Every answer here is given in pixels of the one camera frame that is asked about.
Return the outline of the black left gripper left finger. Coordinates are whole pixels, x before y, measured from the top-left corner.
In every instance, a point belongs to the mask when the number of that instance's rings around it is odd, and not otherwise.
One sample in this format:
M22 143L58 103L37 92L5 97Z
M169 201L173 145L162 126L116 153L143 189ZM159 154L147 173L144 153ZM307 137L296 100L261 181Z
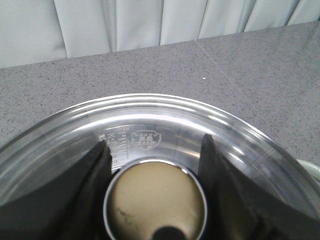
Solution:
M2 240L108 240L103 202L112 177L105 141L61 175L0 208Z

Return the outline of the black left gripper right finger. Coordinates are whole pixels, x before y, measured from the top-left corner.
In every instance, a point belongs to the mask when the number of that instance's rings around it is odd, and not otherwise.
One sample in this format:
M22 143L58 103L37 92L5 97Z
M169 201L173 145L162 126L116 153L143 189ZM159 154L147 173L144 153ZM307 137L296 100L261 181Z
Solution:
M205 240L318 240L320 222L285 204L237 169L211 135L201 142L197 177L204 190Z

